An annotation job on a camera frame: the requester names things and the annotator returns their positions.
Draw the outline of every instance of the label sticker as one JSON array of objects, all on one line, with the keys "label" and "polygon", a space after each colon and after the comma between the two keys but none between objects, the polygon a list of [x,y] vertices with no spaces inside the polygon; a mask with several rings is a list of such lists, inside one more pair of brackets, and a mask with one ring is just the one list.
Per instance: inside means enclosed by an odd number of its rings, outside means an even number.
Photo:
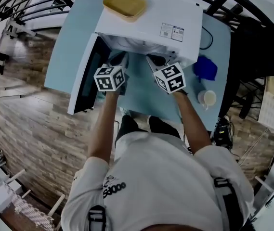
[{"label": "label sticker", "polygon": [[184,29],[163,23],[161,25],[160,36],[182,42],[184,37]]},{"label": "label sticker", "polygon": [[184,29],[174,26],[173,31],[172,31],[172,39],[183,42],[183,37],[184,37]]},{"label": "label sticker", "polygon": [[165,38],[171,38],[173,31],[173,26],[163,23],[160,30],[160,35]]}]

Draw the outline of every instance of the blue object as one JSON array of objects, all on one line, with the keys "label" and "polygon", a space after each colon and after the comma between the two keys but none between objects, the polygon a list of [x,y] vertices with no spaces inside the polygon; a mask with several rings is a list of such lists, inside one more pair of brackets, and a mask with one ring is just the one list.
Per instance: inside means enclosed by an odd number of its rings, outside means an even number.
[{"label": "blue object", "polygon": [[217,69],[215,63],[205,56],[199,56],[194,64],[194,74],[199,77],[199,80],[215,80]]},{"label": "blue object", "polygon": [[[75,1],[53,49],[45,81],[46,87],[71,93],[88,38],[94,32],[103,9],[102,3],[103,0]],[[227,25],[207,14],[203,14],[202,25],[211,32],[214,42],[207,50],[200,50],[200,55],[210,58],[218,66],[216,81],[204,79],[202,88],[213,90],[216,93],[216,103],[208,110],[199,104],[196,96],[201,89],[201,83],[194,75],[193,66],[183,70],[187,85],[184,90],[188,93],[188,97],[206,129],[213,131],[228,75],[231,32]],[[209,34],[202,30],[201,45],[206,45],[208,41]],[[126,94],[119,97],[117,105],[146,115],[181,123],[180,111],[175,99],[154,82],[153,73],[145,55],[131,52],[129,54],[130,61],[126,74],[130,78],[127,82]]]}]

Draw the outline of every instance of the open microwave door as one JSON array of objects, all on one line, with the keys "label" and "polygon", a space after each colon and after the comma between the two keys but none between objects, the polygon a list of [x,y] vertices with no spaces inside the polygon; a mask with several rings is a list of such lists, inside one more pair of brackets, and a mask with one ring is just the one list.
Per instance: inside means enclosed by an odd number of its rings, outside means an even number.
[{"label": "open microwave door", "polygon": [[92,33],[85,48],[71,92],[68,113],[73,115],[94,106],[97,87],[94,74],[109,58],[111,49],[97,34]]}]

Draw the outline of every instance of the t-shirt sleeve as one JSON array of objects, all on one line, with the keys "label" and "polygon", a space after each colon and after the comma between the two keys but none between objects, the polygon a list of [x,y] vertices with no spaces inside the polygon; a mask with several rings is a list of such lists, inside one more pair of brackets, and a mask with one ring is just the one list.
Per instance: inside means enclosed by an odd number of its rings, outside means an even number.
[{"label": "t-shirt sleeve", "polygon": [[254,200],[253,188],[228,149],[210,145],[197,151],[194,157],[212,177],[226,178],[237,185],[240,190],[240,196],[237,195],[239,205],[244,219],[247,219]]},{"label": "t-shirt sleeve", "polygon": [[105,160],[90,157],[72,183],[62,211],[63,231],[84,231],[89,209],[103,203],[103,181],[109,170]]}]

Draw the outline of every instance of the black chair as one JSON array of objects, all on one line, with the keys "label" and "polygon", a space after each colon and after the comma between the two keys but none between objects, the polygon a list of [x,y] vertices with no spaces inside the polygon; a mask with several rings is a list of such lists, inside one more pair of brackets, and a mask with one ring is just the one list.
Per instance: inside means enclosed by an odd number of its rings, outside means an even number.
[{"label": "black chair", "polygon": [[[224,117],[235,101],[242,105],[240,117],[244,119],[253,104],[256,90],[264,85],[255,79],[274,76],[274,24],[263,27],[252,18],[245,18],[231,36],[231,51],[227,84],[219,117]],[[249,83],[249,93],[238,97],[240,84]]]}]

